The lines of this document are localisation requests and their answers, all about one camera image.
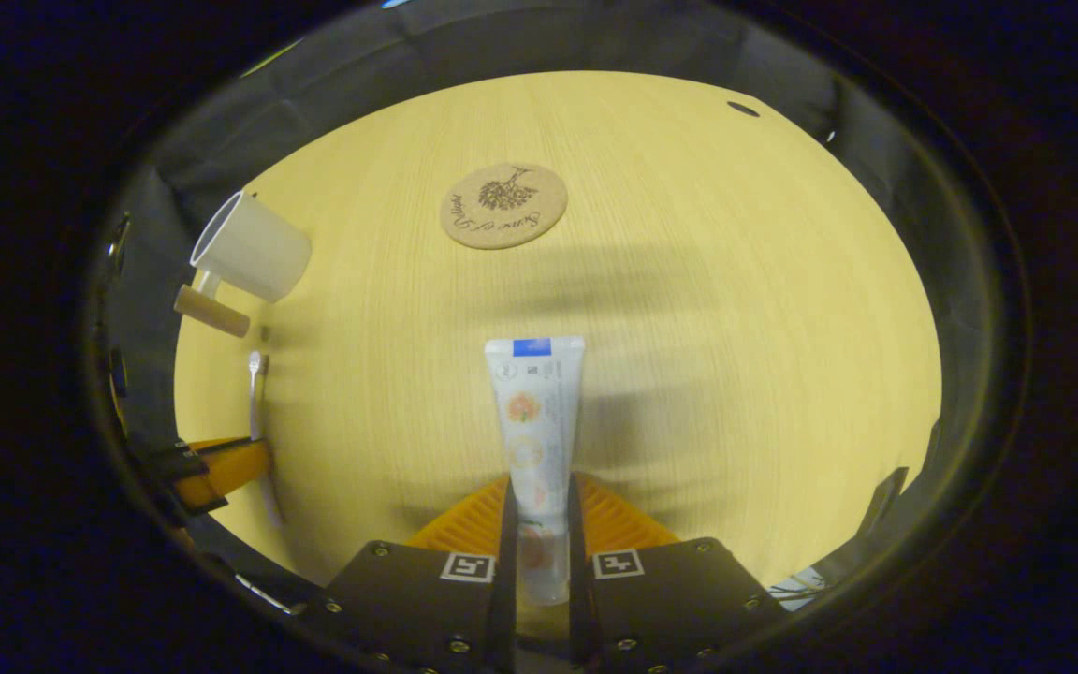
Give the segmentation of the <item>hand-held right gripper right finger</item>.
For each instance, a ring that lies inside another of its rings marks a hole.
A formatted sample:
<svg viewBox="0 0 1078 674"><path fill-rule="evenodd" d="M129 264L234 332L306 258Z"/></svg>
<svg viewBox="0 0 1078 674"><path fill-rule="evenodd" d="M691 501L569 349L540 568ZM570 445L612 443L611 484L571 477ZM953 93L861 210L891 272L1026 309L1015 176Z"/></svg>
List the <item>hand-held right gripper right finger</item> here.
<svg viewBox="0 0 1078 674"><path fill-rule="evenodd" d="M683 540L599 479L573 476L570 630L590 673L706 673L769 630L769 593L713 537Z"/></svg>

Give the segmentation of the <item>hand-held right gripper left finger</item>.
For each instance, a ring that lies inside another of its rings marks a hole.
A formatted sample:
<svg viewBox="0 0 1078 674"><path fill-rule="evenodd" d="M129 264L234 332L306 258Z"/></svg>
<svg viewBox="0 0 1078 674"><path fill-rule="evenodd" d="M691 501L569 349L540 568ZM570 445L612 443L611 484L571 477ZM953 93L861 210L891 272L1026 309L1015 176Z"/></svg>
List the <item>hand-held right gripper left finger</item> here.
<svg viewBox="0 0 1078 674"><path fill-rule="evenodd" d="M300 622L376 673L513 673L517 508L512 483L501 491L492 553L369 541Z"/></svg>

